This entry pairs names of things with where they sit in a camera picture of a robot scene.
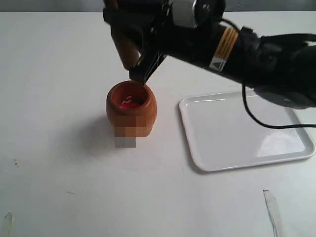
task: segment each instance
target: clay pot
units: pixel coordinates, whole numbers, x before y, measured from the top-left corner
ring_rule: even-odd
[[[147,137],[157,117],[157,102],[148,86],[124,81],[114,86],[106,101],[115,137]]]

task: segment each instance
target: black cable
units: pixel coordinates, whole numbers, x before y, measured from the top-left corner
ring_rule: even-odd
[[[315,127],[316,128],[316,124],[294,124],[294,125],[284,125],[284,126],[275,126],[275,125],[269,125],[269,124],[265,124],[263,122],[261,122],[260,120],[258,120],[254,114],[250,111],[248,103],[247,103],[247,95],[246,95],[246,78],[247,78],[247,70],[246,70],[246,66],[247,66],[247,54],[246,54],[246,47],[245,47],[245,43],[241,34],[240,29],[238,28],[238,26],[236,26],[232,21],[227,20],[222,18],[221,21],[226,22],[227,24],[229,24],[231,27],[233,27],[239,35],[239,40],[240,40],[240,44],[243,50],[243,57],[244,57],[244,62],[245,62],[245,78],[243,78],[242,80],[242,101],[243,101],[243,105],[245,107],[246,112],[248,113],[248,115],[259,125],[266,127],[266,128],[271,128],[271,129],[289,129],[289,128],[303,128],[303,127]]]

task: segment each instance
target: white tray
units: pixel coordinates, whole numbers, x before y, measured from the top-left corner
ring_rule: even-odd
[[[300,124],[292,109],[265,101],[252,90],[247,100],[262,122]],[[254,122],[243,107],[241,92],[185,98],[179,106],[193,161],[202,170],[307,159],[315,154],[305,129],[274,130]]]

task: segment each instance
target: red object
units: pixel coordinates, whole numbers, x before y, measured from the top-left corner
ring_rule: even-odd
[[[130,103],[121,105],[119,108],[120,109],[124,109],[124,110],[128,110],[128,109],[135,109],[135,108],[137,108],[139,106],[141,106],[141,105],[138,104],[138,103],[130,102]]]

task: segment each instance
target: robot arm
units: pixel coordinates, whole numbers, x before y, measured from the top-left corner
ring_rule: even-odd
[[[141,49],[129,69],[131,79],[145,84],[169,55],[253,88],[272,103],[316,107],[316,46],[309,46],[316,35],[236,31],[222,24],[224,0],[118,0],[118,5],[105,7],[103,16]]]

